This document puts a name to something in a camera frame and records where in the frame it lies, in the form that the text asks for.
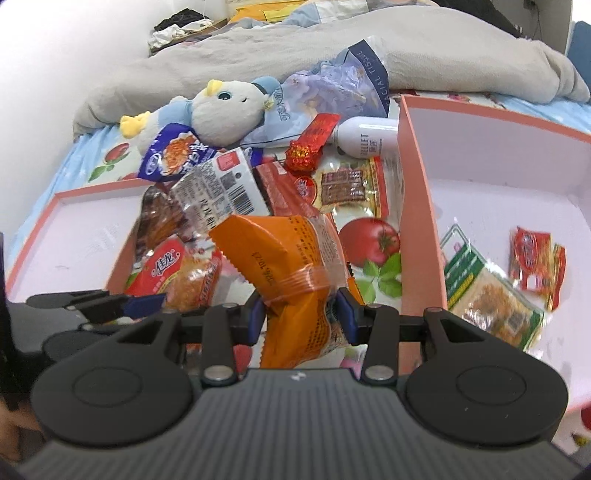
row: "blue snack package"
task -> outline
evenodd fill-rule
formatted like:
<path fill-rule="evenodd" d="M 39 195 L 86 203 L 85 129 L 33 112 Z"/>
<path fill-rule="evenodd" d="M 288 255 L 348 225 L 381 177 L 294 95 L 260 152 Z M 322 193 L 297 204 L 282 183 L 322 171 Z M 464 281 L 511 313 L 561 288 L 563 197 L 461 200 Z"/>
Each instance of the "blue snack package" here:
<path fill-rule="evenodd" d="M 290 75 L 273 92 L 263 124 L 242 139 L 241 147 L 288 147 L 318 113 L 336 113 L 341 122 L 353 116 L 387 117 L 384 62 L 382 40 L 369 37 L 307 72 Z"/>
<path fill-rule="evenodd" d="M 178 180 L 195 165 L 214 157 L 217 149 L 199 141 L 187 125 L 168 124 L 156 136 L 139 166 L 138 178 Z"/>

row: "stuffed duck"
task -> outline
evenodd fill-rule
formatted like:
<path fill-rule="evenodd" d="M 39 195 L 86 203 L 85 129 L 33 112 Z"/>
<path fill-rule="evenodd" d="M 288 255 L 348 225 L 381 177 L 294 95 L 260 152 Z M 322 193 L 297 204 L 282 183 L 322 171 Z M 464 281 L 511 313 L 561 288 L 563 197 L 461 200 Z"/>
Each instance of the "stuffed duck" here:
<path fill-rule="evenodd" d="M 273 77 L 260 77 L 251 83 L 210 80 L 193 100 L 178 96 L 153 113 L 123 116 L 121 134 L 134 139 L 141 155 L 171 123 L 191 126 L 206 145 L 228 147 L 263 120 L 265 110 L 273 103 L 271 94 L 279 86 Z"/>

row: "light blue sheet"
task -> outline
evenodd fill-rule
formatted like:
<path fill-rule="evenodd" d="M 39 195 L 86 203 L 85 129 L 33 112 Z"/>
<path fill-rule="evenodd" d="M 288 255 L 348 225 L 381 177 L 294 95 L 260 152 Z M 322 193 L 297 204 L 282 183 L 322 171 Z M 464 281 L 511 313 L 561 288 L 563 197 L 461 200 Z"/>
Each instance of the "light blue sheet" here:
<path fill-rule="evenodd" d="M 13 241 L 10 243 L 7 258 L 9 267 L 16 260 L 22 245 L 54 194 L 82 187 L 88 181 L 94 167 L 102 161 L 105 156 L 105 149 L 112 145 L 118 136 L 119 125 L 110 125 L 92 135 L 82 135 L 76 140 L 67 157 L 61 163 L 60 168 L 53 176 L 51 183 L 37 199 L 28 218 L 17 230 Z"/>
<path fill-rule="evenodd" d="M 537 116 L 560 125 L 591 134 L 591 105 L 557 99 L 546 105 L 533 104 L 515 97 L 495 95 L 508 110 Z M 83 186 L 105 153 L 120 139 L 118 125 L 104 127 L 92 135 L 80 137 L 61 164 L 51 184 L 33 206 L 27 220 L 19 228 L 8 254 L 11 266 L 27 236 L 53 195 Z"/>

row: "red logo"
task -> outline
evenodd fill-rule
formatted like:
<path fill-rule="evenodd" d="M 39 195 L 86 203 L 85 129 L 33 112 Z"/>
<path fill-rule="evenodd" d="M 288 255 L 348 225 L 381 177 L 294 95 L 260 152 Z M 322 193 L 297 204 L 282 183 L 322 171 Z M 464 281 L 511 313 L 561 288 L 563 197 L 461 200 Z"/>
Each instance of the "red logo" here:
<path fill-rule="evenodd" d="M 233 168 L 236 165 L 240 165 L 240 159 L 236 152 L 224 153 L 224 155 L 217 157 L 217 166 L 221 171 L 230 170 L 230 168 Z"/>
<path fill-rule="evenodd" d="M 304 199 L 308 205 L 312 205 L 316 200 L 316 182 L 310 177 L 297 177 L 294 181 L 297 193 Z"/>
<path fill-rule="evenodd" d="M 538 266 L 538 242 L 535 235 L 519 230 L 515 236 L 515 255 L 525 274 L 531 274 Z"/>

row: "metal screw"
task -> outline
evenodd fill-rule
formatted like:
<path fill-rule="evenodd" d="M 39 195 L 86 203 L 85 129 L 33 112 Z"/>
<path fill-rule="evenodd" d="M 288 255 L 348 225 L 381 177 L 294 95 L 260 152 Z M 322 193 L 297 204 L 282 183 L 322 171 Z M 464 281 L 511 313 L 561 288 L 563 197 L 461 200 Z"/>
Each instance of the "metal screw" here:
<path fill-rule="evenodd" d="M 389 380 L 394 376 L 394 370 L 386 365 L 372 365 L 365 370 L 365 376 L 371 380 Z"/>
<path fill-rule="evenodd" d="M 215 382 L 222 382 L 224 380 L 227 380 L 233 374 L 234 370 L 232 370 L 230 367 L 227 367 L 226 365 L 212 365 L 210 367 L 207 367 L 205 369 L 205 372 L 203 372 L 205 378 Z"/>

